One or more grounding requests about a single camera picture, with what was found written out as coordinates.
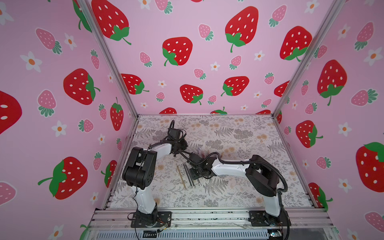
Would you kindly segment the yellow pencil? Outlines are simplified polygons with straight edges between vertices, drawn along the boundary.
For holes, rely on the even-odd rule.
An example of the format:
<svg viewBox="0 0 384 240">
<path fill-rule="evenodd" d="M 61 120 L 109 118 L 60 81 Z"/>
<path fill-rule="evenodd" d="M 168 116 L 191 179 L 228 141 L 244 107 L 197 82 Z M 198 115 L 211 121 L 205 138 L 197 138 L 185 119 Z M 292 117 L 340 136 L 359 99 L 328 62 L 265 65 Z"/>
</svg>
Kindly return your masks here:
<svg viewBox="0 0 384 240">
<path fill-rule="evenodd" d="M 186 187 L 186 185 L 185 185 L 185 181 L 184 181 L 184 179 L 183 179 L 181 170 L 180 170 L 180 168 L 179 168 L 178 165 L 176 165 L 176 167 L 177 167 L 177 171 L 178 171 L 179 177 L 180 177 L 180 179 L 181 179 L 181 181 L 182 181 L 183 188 L 184 188 L 184 190 L 187 190 L 187 187 Z"/>
</svg>

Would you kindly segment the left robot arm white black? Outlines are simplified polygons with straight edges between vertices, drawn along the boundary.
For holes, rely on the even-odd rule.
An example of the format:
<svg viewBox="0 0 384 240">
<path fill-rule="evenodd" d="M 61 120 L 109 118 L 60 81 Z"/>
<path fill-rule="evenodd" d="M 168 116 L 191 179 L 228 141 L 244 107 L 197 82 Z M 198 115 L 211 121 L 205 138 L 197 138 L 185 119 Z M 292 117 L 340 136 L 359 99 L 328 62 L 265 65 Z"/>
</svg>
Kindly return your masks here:
<svg viewBox="0 0 384 240">
<path fill-rule="evenodd" d="M 186 135 L 184 130 L 175 128 L 175 121 L 172 120 L 166 137 L 146 149 L 134 147 L 131 150 L 122 179 L 135 191 L 133 199 L 139 214 L 150 217 L 157 214 L 157 203 L 150 187 L 155 177 L 156 162 L 167 155 L 183 153 L 188 147 Z"/>
</svg>

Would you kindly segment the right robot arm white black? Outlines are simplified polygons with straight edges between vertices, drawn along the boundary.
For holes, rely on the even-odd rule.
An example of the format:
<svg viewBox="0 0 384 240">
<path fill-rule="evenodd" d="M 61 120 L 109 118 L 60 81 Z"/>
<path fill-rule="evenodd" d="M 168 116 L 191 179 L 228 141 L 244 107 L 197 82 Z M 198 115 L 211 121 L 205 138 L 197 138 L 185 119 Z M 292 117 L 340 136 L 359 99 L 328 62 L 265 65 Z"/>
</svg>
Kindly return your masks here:
<svg viewBox="0 0 384 240">
<path fill-rule="evenodd" d="M 243 161 L 223 160 L 217 152 L 204 158 L 187 152 L 183 152 L 182 156 L 192 166 L 194 180 L 218 176 L 245 178 L 263 196 L 267 216 L 278 218 L 283 212 L 281 195 L 288 191 L 287 181 L 276 167 L 261 156 L 253 155 Z"/>
</svg>

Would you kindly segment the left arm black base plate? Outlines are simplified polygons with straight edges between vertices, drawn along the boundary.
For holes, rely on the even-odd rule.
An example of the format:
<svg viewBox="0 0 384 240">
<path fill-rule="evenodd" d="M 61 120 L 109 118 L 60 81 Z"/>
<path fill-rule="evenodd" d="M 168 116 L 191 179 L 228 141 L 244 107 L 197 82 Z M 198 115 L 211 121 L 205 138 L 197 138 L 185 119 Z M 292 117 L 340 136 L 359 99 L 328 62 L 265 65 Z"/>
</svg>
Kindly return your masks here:
<svg viewBox="0 0 384 240">
<path fill-rule="evenodd" d="M 139 211 L 134 213 L 131 228 L 161 228 L 169 227 L 172 222 L 172 212 L 158 212 L 143 214 Z"/>
</svg>

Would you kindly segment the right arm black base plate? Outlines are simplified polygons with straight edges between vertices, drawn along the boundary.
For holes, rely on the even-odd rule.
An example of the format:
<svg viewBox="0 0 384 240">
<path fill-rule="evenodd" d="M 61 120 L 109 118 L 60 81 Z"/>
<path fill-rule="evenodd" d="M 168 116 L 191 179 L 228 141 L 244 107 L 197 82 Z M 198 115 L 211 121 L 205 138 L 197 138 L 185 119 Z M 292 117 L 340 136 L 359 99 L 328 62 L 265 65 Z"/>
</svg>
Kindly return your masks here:
<svg viewBox="0 0 384 240">
<path fill-rule="evenodd" d="M 285 210 L 281 210 L 278 217 L 269 215 L 265 211 L 249 211 L 248 220 L 253 227 L 290 227 L 292 225 Z"/>
</svg>

